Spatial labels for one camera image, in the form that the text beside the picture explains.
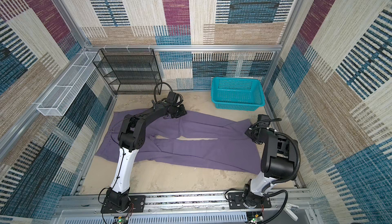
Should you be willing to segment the purple trousers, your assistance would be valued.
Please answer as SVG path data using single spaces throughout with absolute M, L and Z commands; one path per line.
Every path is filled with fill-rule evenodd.
M 189 167 L 260 172 L 256 144 L 245 134 L 250 120 L 232 121 L 189 111 L 178 119 L 151 123 L 136 161 L 156 161 Z

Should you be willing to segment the aluminium mounting rail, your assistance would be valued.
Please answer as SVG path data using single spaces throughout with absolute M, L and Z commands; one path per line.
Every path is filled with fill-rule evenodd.
M 52 224 L 260 224 L 284 205 L 284 194 L 247 209 L 240 191 L 136 193 L 122 213 L 103 207 L 98 195 L 63 197 Z

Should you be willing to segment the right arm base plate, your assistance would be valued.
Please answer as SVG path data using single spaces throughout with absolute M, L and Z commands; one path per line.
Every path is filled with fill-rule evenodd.
M 230 209 L 261 209 L 271 208 L 270 200 L 253 193 L 245 195 L 243 192 L 229 192 L 226 194 Z

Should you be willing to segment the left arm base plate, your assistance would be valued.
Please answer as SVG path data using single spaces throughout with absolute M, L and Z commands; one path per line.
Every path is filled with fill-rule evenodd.
M 102 214 L 142 213 L 145 207 L 145 195 L 105 197 L 101 208 Z

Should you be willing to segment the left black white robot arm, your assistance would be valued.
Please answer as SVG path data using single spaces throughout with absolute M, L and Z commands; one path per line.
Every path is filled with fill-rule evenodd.
M 119 159 L 115 178 L 107 188 L 101 213 L 125 213 L 134 207 L 129 198 L 130 178 L 139 149 L 146 141 L 146 128 L 161 117 L 179 118 L 186 115 L 183 104 L 159 101 L 136 115 L 126 115 L 118 133 Z

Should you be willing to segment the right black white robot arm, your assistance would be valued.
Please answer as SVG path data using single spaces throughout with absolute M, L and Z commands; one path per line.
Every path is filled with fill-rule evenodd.
M 276 185 L 297 177 L 301 165 L 299 142 L 270 127 L 249 128 L 246 135 L 255 143 L 263 144 L 261 171 L 244 186 L 243 200 L 247 208 L 256 208 Z

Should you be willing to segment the teal plastic basket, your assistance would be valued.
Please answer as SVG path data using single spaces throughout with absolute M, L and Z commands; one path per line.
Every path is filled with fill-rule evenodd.
M 251 78 L 213 78 L 211 100 L 217 109 L 255 111 L 265 106 L 262 85 Z

